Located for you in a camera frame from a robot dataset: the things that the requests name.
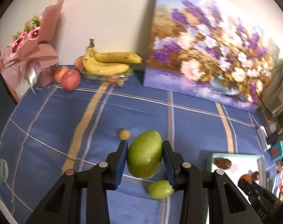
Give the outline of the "yellow banana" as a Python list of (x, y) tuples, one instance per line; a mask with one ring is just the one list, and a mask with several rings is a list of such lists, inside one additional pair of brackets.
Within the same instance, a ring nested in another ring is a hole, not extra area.
[(141, 64), (142, 58), (134, 52), (108, 52), (100, 53), (92, 48), (94, 57), (104, 63)]
[(84, 69), (92, 74), (97, 75), (117, 75), (123, 74), (129, 70), (130, 66), (122, 63), (104, 63), (98, 61), (94, 56), (92, 48), (87, 50), (82, 61)]

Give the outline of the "dark wrinkled fruit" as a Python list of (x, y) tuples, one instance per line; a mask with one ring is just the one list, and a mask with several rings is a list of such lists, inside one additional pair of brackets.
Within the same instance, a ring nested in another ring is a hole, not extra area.
[(253, 173), (251, 174), (251, 179), (252, 179), (253, 181), (258, 181), (259, 178), (260, 178), (260, 173), (259, 173), (259, 171), (255, 171), (255, 172), (253, 172)]

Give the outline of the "flower oil painting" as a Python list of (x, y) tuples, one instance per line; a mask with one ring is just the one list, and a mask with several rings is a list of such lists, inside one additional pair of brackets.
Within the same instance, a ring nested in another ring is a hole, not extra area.
[(255, 111), (279, 47), (227, 0), (156, 0), (144, 85)]

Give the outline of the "peach coloured apple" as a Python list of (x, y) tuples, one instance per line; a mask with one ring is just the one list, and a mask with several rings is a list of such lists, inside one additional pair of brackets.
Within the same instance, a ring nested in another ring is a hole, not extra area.
[(61, 83), (63, 75), (69, 70), (67, 66), (60, 66), (54, 73), (54, 79), (57, 83)]

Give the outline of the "pink flower bouquet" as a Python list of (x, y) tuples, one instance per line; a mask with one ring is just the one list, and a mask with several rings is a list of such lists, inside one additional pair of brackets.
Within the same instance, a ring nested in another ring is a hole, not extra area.
[(10, 90), (16, 90), (23, 79), (32, 87), (32, 71), (38, 76), (57, 64), (59, 56), (50, 42), (64, 1), (58, 0), (27, 21), (23, 31), (12, 36), (12, 43), (4, 53), (0, 50), (0, 75)]

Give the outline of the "black power adapter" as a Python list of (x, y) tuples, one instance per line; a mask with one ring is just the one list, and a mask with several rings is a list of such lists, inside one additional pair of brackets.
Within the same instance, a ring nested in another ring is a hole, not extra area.
[(275, 131), (267, 136), (266, 143), (272, 146), (278, 142), (278, 139), (279, 139), (279, 134), (277, 131)]

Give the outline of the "white tray green rim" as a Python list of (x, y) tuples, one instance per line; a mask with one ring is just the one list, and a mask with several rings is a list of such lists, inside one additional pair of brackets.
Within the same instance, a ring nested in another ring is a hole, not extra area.
[(215, 158), (225, 158), (231, 161), (229, 169), (224, 170), (232, 182), (237, 186), (239, 178), (244, 174), (259, 172), (257, 184), (266, 187), (266, 176), (263, 155), (213, 153), (208, 169), (214, 172), (218, 167), (214, 164)]

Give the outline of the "green apple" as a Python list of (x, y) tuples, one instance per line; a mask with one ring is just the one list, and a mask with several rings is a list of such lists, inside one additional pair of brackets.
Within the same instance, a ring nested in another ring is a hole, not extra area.
[(170, 197), (174, 192), (168, 180), (157, 181), (148, 187), (148, 194), (154, 199), (165, 199)]

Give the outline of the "small tan round fruit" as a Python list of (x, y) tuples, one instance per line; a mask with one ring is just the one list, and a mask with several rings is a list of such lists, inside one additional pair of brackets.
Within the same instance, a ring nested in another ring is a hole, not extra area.
[(118, 138), (120, 140), (129, 140), (130, 139), (130, 131), (126, 130), (126, 129), (121, 129), (118, 131)]

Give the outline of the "upper yellow banana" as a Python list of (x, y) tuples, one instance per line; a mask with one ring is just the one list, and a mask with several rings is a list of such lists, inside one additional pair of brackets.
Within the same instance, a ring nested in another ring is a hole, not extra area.
[(141, 64), (142, 58), (134, 52), (108, 52), (100, 53), (92, 48), (94, 57), (104, 63)]

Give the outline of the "teal tin box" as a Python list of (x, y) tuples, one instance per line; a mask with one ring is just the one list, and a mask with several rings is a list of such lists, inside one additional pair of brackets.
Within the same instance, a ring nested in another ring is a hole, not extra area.
[(278, 141), (269, 149), (271, 161), (278, 161), (283, 158), (283, 141)]

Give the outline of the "dark brown avocado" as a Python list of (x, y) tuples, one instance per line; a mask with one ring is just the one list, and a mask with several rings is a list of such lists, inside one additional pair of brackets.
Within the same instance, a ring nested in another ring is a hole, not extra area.
[(232, 162), (227, 158), (214, 158), (213, 163), (220, 169), (227, 170), (232, 166)]

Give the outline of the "green mango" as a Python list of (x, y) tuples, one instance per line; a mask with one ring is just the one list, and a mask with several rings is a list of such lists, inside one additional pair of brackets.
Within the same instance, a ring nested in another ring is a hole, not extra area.
[(151, 178), (162, 161), (162, 139), (160, 133), (148, 130), (138, 135), (127, 151), (127, 168), (135, 178)]

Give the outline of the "white power strip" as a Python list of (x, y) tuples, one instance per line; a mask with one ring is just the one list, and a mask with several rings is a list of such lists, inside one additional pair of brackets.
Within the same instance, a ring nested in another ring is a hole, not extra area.
[(262, 150), (267, 151), (269, 149), (269, 144), (267, 143), (268, 136), (267, 136), (264, 126), (258, 126), (256, 128), (256, 133), (257, 133)]

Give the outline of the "large orange tangerine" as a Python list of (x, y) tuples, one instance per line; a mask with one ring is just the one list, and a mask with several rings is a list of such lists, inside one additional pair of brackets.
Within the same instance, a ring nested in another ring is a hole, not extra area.
[(239, 180), (245, 180), (248, 184), (252, 184), (252, 179), (251, 176), (249, 174), (244, 174), (242, 175)]

